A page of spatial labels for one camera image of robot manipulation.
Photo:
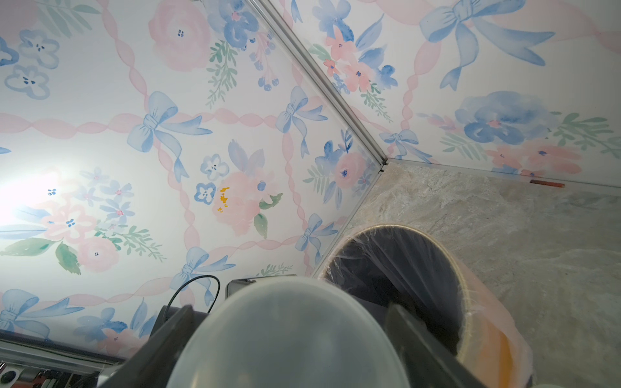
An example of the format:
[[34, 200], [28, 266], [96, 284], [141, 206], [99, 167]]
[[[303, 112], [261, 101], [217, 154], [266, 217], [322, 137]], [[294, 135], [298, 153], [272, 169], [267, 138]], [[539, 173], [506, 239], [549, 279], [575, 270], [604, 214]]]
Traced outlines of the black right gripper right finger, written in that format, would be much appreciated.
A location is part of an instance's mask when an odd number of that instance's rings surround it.
[[436, 340], [422, 321], [404, 307], [396, 304], [389, 306], [384, 332], [404, 367], [411, 387], [483, 386]]

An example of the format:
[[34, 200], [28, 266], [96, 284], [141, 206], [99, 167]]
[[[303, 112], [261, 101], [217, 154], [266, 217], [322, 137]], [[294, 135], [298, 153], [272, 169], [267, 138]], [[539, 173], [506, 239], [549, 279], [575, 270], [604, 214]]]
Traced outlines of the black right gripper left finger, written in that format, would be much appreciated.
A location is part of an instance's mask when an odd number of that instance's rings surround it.
[[163, 307], [148, 341], [110, 378], [103, 388], [165, 387], [181, 353], [209, 315], [191, 306]]

